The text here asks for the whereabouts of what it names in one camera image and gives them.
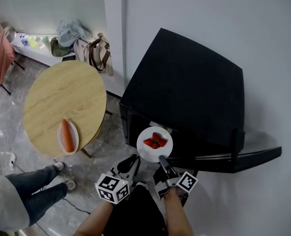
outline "person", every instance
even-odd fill
[[[80,225],[74,236],[170,235],[192,236],[176,187],[164,195],[167,227],[163,215],[147,190],[139,182],[128,201],[117,205],[103,201]]]
[[[50,184],[64,167],[63,162],[57,162],[34,172],[0,176],[1,232],[17,232],[35,224],[68,190],[76,187],[75,181],[70,180],[37,192]]]

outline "forearm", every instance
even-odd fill
[[[165,196],[167,229],[170,236],[193,236],[194,233],[186,217],[176,189],[171,189]]]
[[[74,236],[101,236],[113,211],[113,205],[103,201],[77,229]]]

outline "strawberry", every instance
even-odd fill
[[[153,142],[153,144],[152,144],[152,149],[157,149],[157,148],[159,148],[159,147],[160,147],[160,145],[159,145],[158,142]]]
[[[164,147],[166,143],[167,143],[167,140],[160,139],[160,147]]]
[[[161,137],[159,136],[159,134],[157,134],[157,133],[152,134],[152,140],[160,140],[160,139],[161,139]]]
[[[152,145],[152,139],[149,138],[149,139],[144,140],[144,144],[148,145],[148,146],[151,146]]]

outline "white plate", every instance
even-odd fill
[[[67,155],[73,155],[74,153],[77,152],[78,147],[79,147],[79,134],[78,134],[77,128],[75,127],[75,125],[72,122],[67,121],[67,123],[69,125],[69,130],[71,133],[72,142],[73,142],[73,144],[75,144],[75,150],[72,152],[67,152],[64,145],[63,145],[62,131],[61,131],[62,123],[58,127],[57,140],[58,140],[58,145],[59,145],[60,149],[62,150],[62,152],[64,152]]]
[[[157,149],[152,149],[150,146],[144,144],[144,140],[148,138],[152,138],[153,133],[158,133],[161,135],[163,139],[167,140],[167,143],[164,147],[160,147]],[[137,150],[140,156],[152,163],[159,162],[159,156],[164,155],[168,157],[173,149],[173,140],[169,132],[167,132],[164,128],[161,127],[149,127],[141,132],[137,139]]]

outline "power cord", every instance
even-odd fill
[[[21,172],[23,172],[23,173],[25,173],[25,171],[23,171],[18,165],[16,165],[13,161],[11,161],[11,163],[13,164],[13,166],[15,166],[15,167],[17,167]],[[40,189],[40,191],[44,191],[44,190],[46,190],[46,188],[45,187],[42,187],[41,189]],[[85,213],[87,213],[87,214],[91,214],[90,212],[88,212],[88,211],[86,211],[86,210],[81,210],[81,209],[79,209],[79,208],[77,208],[73,203],[71,203],[69,200],[67,200],[67,199],[65,199],[65,198],[63,198],[63,200],[65,200],[65,201],[67,201],[72,207],[74,207],[74,209],[76,209],[76,210],[78,210],[78,211],[81,211],[81,212],[85,212]],[[45,230],[43,229],[43,228],[41,228],[40,226],[39,226],[39,224],[38,223],[36,223],[36,225],[47,235],[47,236],[50,236],[50,235],[48,235],[48,233],[47,232],[45,232]]]

